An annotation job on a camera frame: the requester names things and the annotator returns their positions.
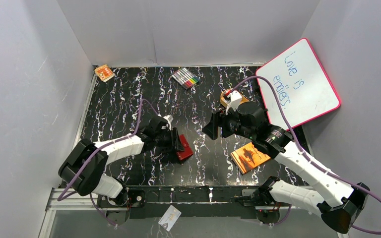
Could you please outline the red leather card holder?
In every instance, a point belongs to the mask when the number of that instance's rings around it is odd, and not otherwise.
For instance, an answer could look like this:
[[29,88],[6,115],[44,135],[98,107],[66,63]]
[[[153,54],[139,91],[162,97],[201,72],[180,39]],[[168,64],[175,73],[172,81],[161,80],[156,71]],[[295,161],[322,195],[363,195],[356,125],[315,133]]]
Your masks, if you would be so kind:
[[191,149],[187,139],[183,134],[179,135],[180,142],[183,146],[183,150],[176,151],[176,156],[179,163],[184,163],[193,155],[193,150]]

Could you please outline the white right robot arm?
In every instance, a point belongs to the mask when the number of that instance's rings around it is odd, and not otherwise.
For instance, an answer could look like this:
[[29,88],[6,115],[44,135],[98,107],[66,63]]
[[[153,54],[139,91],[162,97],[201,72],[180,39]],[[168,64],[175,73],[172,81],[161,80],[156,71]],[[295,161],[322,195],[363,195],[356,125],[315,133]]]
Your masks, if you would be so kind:
[[326,225],[341,234],[348,233],[364,208],[366,185],[349,185],[333,178],[334,174],[327,167],[298,149],[289,131],[270,124],[264,110],[253,102],[228,111],[214,111],[202,132],[212,140],[231,135],[250,139],[255,149],[289,167],[313,187],[309,190],[269,177],[251,195],[243,195],[241,202],[291,204],[321,217]]

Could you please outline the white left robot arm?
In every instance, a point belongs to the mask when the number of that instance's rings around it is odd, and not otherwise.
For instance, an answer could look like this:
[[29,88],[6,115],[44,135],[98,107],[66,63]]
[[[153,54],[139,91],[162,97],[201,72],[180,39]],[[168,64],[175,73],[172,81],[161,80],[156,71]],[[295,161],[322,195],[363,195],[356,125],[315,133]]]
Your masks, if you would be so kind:
[[154,116],[149,124],[136,132],[103,142],[80,140],[59,168],[58,175],[80,196],[95,193],[109,198],[116,206],[128,201],[127,187],[120,180],[105,174],[106,166],[124,157],[135,156],[160,148],[183,159],[189,145],[183,134],[171,126],[170,115]]

